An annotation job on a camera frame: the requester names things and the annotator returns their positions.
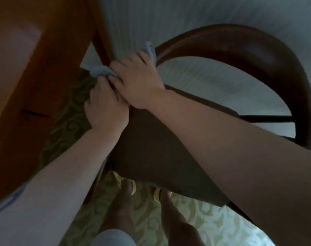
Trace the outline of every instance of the person's right arm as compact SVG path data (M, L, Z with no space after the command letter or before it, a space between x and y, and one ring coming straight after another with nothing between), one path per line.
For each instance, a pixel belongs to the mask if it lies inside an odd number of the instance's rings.
M311 245L311 152L165 90L143 53L114 61L109 79L182 141L218 187L277 245Z

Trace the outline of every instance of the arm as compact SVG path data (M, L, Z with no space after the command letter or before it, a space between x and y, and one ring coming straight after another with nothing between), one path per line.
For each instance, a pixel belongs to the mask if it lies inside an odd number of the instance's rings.
M99 77L85 111L92 129L0 212L0 245L58 245L128 124L128 105Z
M277 245L311 245L311 152L275 134L167 91L140 52L111 67L133 106L182 141L218 187Z

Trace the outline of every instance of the hand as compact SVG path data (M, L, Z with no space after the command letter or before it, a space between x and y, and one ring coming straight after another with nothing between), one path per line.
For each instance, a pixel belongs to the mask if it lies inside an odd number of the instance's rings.
M120 79L109 76L109 80L135 108L147 108L154 94L165 90L153 62L143 51L130 58L113 61L110 67Z
M128 103L114 91L105 77L98 77L85 102L85 112L92 128L121 133L128 124Z

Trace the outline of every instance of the slipper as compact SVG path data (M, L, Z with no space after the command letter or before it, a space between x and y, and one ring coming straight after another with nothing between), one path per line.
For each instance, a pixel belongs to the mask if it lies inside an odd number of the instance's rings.
M159 204L160 204L160 191L161 191L161 190L162 190L161 188L156 188L156 189L154 190L154 193L153 193L153 199L154 199L154 201L157 202L157 203L159 203Z
M122 182L122 180L123 180L123 179L127 179L127 178L121 177L116 171L113 171L113 174L114 174L115 178L116 178L117 181L118 181L118 186L121 188L121 182ZM133 195L133 194L136 192L136 183L135 183L135 181L132 180L132 179L129 179L129 180L131 180L131 181L132 181L132 184L133 184L133 190L132 190L132 195Z

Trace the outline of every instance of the person's left hand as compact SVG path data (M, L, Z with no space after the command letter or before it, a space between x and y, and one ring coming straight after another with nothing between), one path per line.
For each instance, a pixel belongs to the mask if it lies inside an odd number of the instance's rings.
M85 102L85 112L94 129L114 130L121 133L128 124L128 103L113 90L108 80L99 76Z

